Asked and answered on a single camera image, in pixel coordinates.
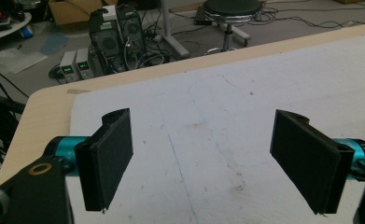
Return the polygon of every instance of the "white table surface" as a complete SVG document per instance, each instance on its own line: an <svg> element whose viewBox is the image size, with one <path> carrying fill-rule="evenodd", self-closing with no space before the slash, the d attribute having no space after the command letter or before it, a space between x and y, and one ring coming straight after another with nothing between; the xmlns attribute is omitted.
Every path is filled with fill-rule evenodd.
<svg viewBox="0 0 365 224"><path fill-rule="evenodd" d="M105 215L81 223L352 223L363 183L347 181L338 214L315 216L270 154L276 109L332 138L365 140L365 36L82 93L71 135L131 108L134 155Z"/></svg>

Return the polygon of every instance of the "floor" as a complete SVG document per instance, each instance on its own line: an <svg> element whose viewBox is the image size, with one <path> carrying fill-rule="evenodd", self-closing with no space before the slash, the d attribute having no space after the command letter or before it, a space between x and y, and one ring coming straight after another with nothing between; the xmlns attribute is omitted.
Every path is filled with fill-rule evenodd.
<svg viewBox="0 0 365 224"><path fill-rule="evenodd" d="M189 11L177 15L171 14L172 34L190 52L191 58L201 57L207 50L221 47L223 42L223 33L216 25L203 27L193 24L195 13L195 11ZM143 19L143 28L146 29L155 23L158 16L157 9L150 10ZM363 23L365 23L365 1L359 4L341 4L332 0L273 0L267 2L260 21L251 21L239 25L238 28L251 35L252 38L248 44L250 47ZM64 52L87 48L91 43L88 31L63 33L51 21L31 23L31 27L35 35L30 39L23 39L19 34L0 39L0 50L18 49L27 55L40 53L46 56L42 62L17 74L3 74L27 95L60 85L57 80L49 78L50 69L60 63ZM161 34L161 27L156 31ZM147 44L153 48L159 45L162 49L161 53L171 55L171 61L178 59L174 51L162 41L160 44L153 42L147 42ZM243 48L244 41L235 38L233 46L238 49ZM23 63L24 59L26 58L20 57L15 60L16 63ZM27 97L1 77L0 80L14 100L21 103L27 102Z"/></svg>

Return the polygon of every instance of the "computer tower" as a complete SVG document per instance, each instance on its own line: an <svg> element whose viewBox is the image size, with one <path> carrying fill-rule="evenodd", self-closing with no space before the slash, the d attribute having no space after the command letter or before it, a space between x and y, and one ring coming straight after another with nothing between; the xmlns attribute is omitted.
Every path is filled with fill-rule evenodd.
<svg viewBox="0 0 365 224"><path fill-rule="evenodd" d="M123 38L125 60L136 62L145 59L147 47L145 44L144 32L142 31L141 19L131 5L118 7L116 9L119 21L119 28Z"/></svg>
<svg viewBox="0 0 365 224"><path fill-rule="evenodd" d="M105 75L126 71L122 41L116 20L105 21L104 8L92 12L89 20L90 38Z"/></svg>

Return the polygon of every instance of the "scratch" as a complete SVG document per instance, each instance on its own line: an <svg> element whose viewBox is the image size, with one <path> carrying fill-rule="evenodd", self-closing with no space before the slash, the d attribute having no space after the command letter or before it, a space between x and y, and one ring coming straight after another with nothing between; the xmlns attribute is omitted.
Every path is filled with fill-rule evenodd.
<svg viewBox="0 0 365 224"><path fill-rule="evenodd" d="M232 84L227 78L225 78L225 76L221 76L221 77L223 77L223 79L229 84L229 85L231 85L231 86L233 86L233 87L237 87L236 85L234 85L234 84Z"/></svg>
<svg viewBox="0 0 365 224"><path fill-rule="evenodd" d="M188 187L186 186L185 178L184 178L184 176L182 174L182 170L181 170L181 167L180 167L180 164L179 164L179 159L178 159L178 157L176 155L175 148L174 148L174 144L173 144L173 141L171 140L170 134L168 134L168 141L170 141L171 148L173 149L174 156L175 156L175 159L176 159L176 164L178 165L179 174L181 175L182 182L183 182L183 185L184 185L186 194L188 195L191 212L193 213L194 218L196 219L196 223L199 223L199 219L197 218L197 214L194 211L193 203L191 202L191 198L190 198L190 195L189 195Z"/></svg>

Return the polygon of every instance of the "black stool seat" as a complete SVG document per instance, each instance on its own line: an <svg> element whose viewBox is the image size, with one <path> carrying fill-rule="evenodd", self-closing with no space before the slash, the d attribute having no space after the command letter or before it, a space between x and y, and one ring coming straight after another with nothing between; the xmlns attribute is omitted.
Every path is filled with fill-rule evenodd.
<svg viewBox="0 0 365 224"><path fill-rule="evenodd" d="M204 10L224 17L247 16L260 12L262 4L257 0L208 0Z"/></svg>
<svg viewBox="0 0 365 224"><path fill-rule="evenodd" d="M207 0L203 4L204 16L217 24L226 25L223 48L210 49L213 51L228 51L232 48L233 24L255 20L263 10L263 5L258 0Z"/></svg>

